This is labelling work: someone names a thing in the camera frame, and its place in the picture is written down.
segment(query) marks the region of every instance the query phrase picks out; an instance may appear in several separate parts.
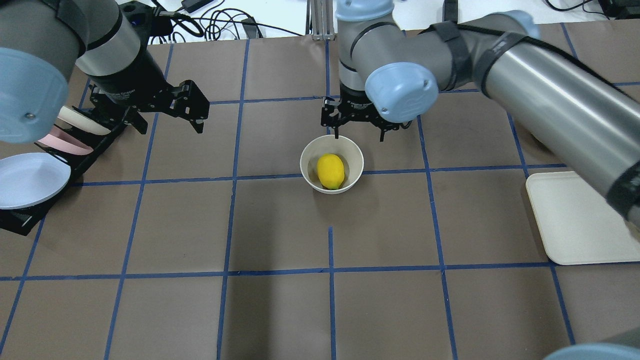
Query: blue tape grid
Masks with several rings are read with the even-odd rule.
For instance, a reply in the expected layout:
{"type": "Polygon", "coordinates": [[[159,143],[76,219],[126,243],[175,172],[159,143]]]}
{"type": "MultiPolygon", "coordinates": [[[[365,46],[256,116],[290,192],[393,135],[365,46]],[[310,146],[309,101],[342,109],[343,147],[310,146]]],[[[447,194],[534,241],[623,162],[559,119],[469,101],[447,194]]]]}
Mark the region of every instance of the blue tape grid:
{"type": "MultiPolygon", "coordinates": [[[[564,35],[568,42],[569,48],[571,49],[572,54],[577,58],[577,53],[572,44],[571,38],[568,34],[566,26],[564,23],[561,23],[561,27],[563,29],[564,35]]],[[[333,265],[333,227],[329,228],[328,231],[328,246],[329,246],[329,267],[328,268],[302,268],[302,269],[292,269],[292,270],[269,270],[269,271],[235,271],[230,272],[228,270],[228,263],[230,258],[230,246],[231,246],[231,237],[232,237],[232,228],[233,228],[233,215],[234,215],[234,206],[235,206],[235,198],[236,198],[236,185],[238,181],[245,180],[254,180],[254,179],[281,179],[281,178],[290,178],[290,177],[301,177],[301,174],[277,174],[277,175],[263,175],[263,176],[237,176],[237,159],[238,159],[238,149],[240,142],[240,133],[241,133],[241,122],[242,122],[242,111],[244,103],[253,103],[253,102],[280,102],[280,101],[309,101],[322,99],[321,96],[310,96],[310,97],[286,97],[286,98],[274,98],[274,99],[244,99],[244,88],[246,83],[246,69],[248,64],[248,52],[249,52],[249,40],[246,42],[245,53],[244,53],[244,64],[243,64],[243,79],[241,85],[241,96],[240,100],[237,101],[212,101],[211,104],[238,104],[239,105],[239,114],[238,114],[238,123],[237,123],[237,133],[236,133],[236,148],[234,154],[234,172],[232,177],[216,177],[216,178],[185,178],[185,179],[158,179],[158,180],[146,180],[148,163],[151,155],[151,150],[153,146],[154,134],[156,131],[157,125],[157,114],[154,118],[154,122],[152,125],[152,130],[150,133],[149,145],[147,148],[147,156],[145,158],[145,167],[143,171],[142,179],[139,181],[102,181],[102,182],[92,182],[92,183],[79,183],[74,186],[111,186],[111,185],[140,185],[140,191],[138,194],[138,200],[136,203],[136,209],[134,212],[134,217],[132,220],[131,231],[129,235],[129,241],[127,243],[127,250],[125,252],[125,259],[122,266],[122,271],[120,274],[82,274],[82,275],[32,275],[29,276],[29,268],[31,266],[31,262],[33,260],[33,256],[36,250],[36,246],[38,244],[38,240],[40,238],[40,234],[42,232],[42,228],[44,226],[45,219],[40,222],[38,230],[36,232],[36,237],[33,242],[31,251],[29,253],[28,260],[26,262],[23,274],[18,277],[0,277],[0,281],[18,281],[19,286],[16,292],[15,299],[13,301],[13,306],[10,311],[10,315],[8,317],[6,326],[3,331],[2,338],[0,340],[0,354],[4,349],[4,345],[6,343],[6,339],[8,337],[8,333],[15,316],[15,312],[17,306],[19,304],[20,295],[22,293],[22,289],[24,287],[25,282],[27,281],[50,281],[50,280],[85,280],[85,279],[119,279],[118,283],[118,291],[116,294],[116,301],[114,304],[111,325],[109,328],[109,335],[107,346],[105,349],[104,359],[107,360],[109,358],[109,351],[111,348],[111,342],[113,339],[113,332],[115,330],[115,324],[118,314],[118,307],[120,303],[120,298],[122,296],[122,288],[124,285],[124,281],[126,279],[156,279],[156,278],[172,278],[172,277],[222,277],[223,285],[222,285],[222,294],[221,294],[221,304],[220,304],[220,322],[218,326],[218,356],[217,359],[220,359],[220,350],[222,345],[222,335],[223,335],[223,325],[224,325],[224,313],[225,313],[225,303],[226,303],[226,290],[227,290],[227,281],[228,277],[233,276],[270,276],[270,275],[289,275],[289,274],[321,274],[321,273],[329,273],[330,274],[330,323],[331,323],[331,353],[332,360],[337,358],[336,354],[336,336],[335,336],[335,286],[334,286],[334,276],[336,273],[342,272],[397,272],[397,271],[425,271],[425,270],[439,270],[442,273],[442,289],[444,296],[444,304],[445,304],[445,312],[447,315],[447,325],[449,328],[449,339],[451,341],[451,348],[453,359],[457,359],[457,349],[456,349],[456,341],[455,341],[455,331],[454,324],[452,322],[451,315],[451,307],[449,304],[449,294],[447,287],[447,279],[446,279],[446,270],[471,270],[471,269],[496,269],[496,268],[549,268],[551,271],[551,275],[556,287],[557,297],[559,301],[559,305],[563,314],[563,319],[565,322],[567,334],[571,344],[575,344],[575,339],[573,336],[573,331],[570,323],[570,319],[568,317],[568,313],[566,310],[566,305],[564,303],[563,294],[561,285],[559,283],[557,274],[556,274],[556,264],[552,262],[541,262],[541,263],[496,263],[496,264],[461,264],[461,265],[446,265],[444,260],[444,255],[442,253],[442,242],[440,240],[440,230],[438,226],[438,218],[436,212],[436,203],[433,196],[433,187],[431,185],[431,173],[433,172],[450,172],[450,171],[476,171],[476,170],[507,170],[507,169],[522,169],[525,177],[529,176],[529,169],[534,168],[563,168],[566,167],[565,164],[544,164],[544,165],[528,165],[526,163],[524,154],[522,152],[522,147],[520,145],[520,141],[518,139],[518,135],[515,129],[515,124],[513,122],[513,118],[510,114],[508,114],[509,125],[511,127],[516,148],[518,150],[518,155],[520,157],[520,165],[505,165],[505,166],[489,166],[489,167],[448,167],[448,168],[430,168],[428,157],[426,154],[426,148],[424,143],[424,136],[422,134],[422,119],[418,117],[417,123],[419,127],[420,133],[420,145],[422,147],[422,155],[424,160],[424,168],[418,169],[401,169],[401,170],[373,170],[373,171],[365,171],[365,175],[374,175],[374,174],[407,174],[407,173],[425,173],[427,177],[428,183],[428,192],[429,192],[429,204],[431,206],[431,212],[433,215],[433,225],[436,234],[436,246],[438,249],[438,264],[437,265],[415,265],[415,266],[367,266],[367,267],[345,267],[345,268],[335,268],[333,265]],[[163,274],[127,274],[126,269],[128,265],[129,255],[131,252],[131,245],[135,234],[136,222],[138,213],[140,210],[140,204],[144,192],[145,184],[156,184],[156,183],[181,183],[181,182],[201,182],[201,181],[233,181],[232,187],[232,201],[229,211],[229,223],[228,223],[228,233],[227,233],[227,248],[225,252],[225,269],[221,272],[184,272],[184,273],[163,273],[163,274]]],[[[330,56],[329,56],[329,43],[325,42],[325,79],[326,79],[326,88],[325,95],[330,94],[330,56]]],[[[168,55],[168,60],[165,68],[165,77],[168,75],[168,71],[171,64],[171,57],[173,54],[173,45],[171,45],[168,55]]],[[[79,107],[82,108],[84,100],[86,99],[88,93],[88,85],[90,84],[90,80],[87,79],[87,82],[84,86],[84,91],[79,103],[79,107]]],[[[626,83],[616,83],[616,86],[639,86],[640,82],[626,82],[626,83]]],[[[462,89],[462,90],[451,90],[441,93],[467,93],[467,92],[478,92],[477,89],[462,89]]],[[[339,98],[339,95],[333,95],[334,98],[339,98]]],[[[626,265],[636,265],[640,264],[640,262],[635,263],[623,263],[626,265]]]]}

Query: yellow lemon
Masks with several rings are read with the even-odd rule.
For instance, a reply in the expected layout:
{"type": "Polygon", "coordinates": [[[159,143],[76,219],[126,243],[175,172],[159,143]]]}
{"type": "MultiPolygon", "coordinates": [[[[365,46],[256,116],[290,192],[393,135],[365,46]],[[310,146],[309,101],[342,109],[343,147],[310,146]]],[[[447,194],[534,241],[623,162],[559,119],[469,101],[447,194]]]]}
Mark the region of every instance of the yellow lemon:
{"type": "Polygon", "coordinates": [[[325,188],[337,190],[344,181],[344,164],[337,155],[324,154],[318,159],[316,173],[325,188]]]}

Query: white paper bowl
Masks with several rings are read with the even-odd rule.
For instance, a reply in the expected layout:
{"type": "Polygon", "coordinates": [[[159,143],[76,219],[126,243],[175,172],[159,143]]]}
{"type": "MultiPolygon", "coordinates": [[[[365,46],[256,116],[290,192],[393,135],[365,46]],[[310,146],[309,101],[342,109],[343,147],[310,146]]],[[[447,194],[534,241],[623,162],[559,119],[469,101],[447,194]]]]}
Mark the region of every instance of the white paper bowl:
{"type": "Polygon", "coordinates": [[[344,136],[324,135],[310,142],[300,155],[300,172],[312,188],[321,193],[337,194],[349,190],[364,170],[364,157],[355,142],[344,136]],[[336,154],[344,164],[344,182],[337,190],[323,188],[316,174],[318,159],[324,154],[336,154]]]}

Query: blue joint cap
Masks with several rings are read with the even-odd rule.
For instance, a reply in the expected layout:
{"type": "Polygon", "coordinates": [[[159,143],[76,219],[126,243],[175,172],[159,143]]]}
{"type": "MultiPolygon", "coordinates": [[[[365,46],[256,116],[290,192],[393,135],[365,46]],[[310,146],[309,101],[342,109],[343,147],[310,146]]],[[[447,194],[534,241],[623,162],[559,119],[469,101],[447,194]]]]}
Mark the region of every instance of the blue joint cap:
{"type": "Polygon", "coordinates": [[[612,343],[588,343],[562,348],[545,360],[638,360],[640,348],[612,343]]]}
{"type": "Polygon", "coordinates": [[[14,49],[0,47],[0,64],[0,141],[43,138],[67,101],[67,80],[50,63],[14,49]]]}
{"type": "Polygon", "coordinates": [[[511,10],[508,12],[495,13],[495,14],[507,15],[508,17],[511,17],[513,20],[516,20],[525,29],[529,37],[540,40],[540,37],[541,37],[540,27],[533,22],[533,16],[529,15],[529,13],[523,12],[522,10],[511,10]]]}
{"type": "Polygon", "coordinates": [[[338,0],[335,17],[341,21],[367,21],[393,11],[393,0],[338,0]]]}
{"type": "Polygon", "coordinates": [[[390,63],[369,75],[365,92],[386,121],[407,122],[433,105],[438,98],[438,81],[422,65],[390,63]]]}

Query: white plate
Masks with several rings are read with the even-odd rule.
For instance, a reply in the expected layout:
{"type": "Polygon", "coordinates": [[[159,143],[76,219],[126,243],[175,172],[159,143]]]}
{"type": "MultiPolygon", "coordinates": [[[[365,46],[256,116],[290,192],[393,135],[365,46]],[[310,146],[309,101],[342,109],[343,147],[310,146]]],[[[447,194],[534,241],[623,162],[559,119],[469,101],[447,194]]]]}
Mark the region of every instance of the white plate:
{"type": "Polygon", "coordinates": [[[22,209],[51,199],[62,190],[71,168],[44,152],[0,160],[0,209],[22,209]]]}
{"type": "Polygon", "coordinates": [[[533,174],[527,193],[551,260],[560,265],[640,261],[640,240],[575,172],[533,174]]]}
{"type": "Polygon", "coordinates": [[[107,135],[111,132],[111,130],[107,129],[106,127],[89,119],[76,110],[70,109],[66,106],[63,106],[62,109],[60,109],[58,118],[66,122],[67,124],[71,124],[80,130],[86,131],[87,133],[96,135],[107,135]]]}

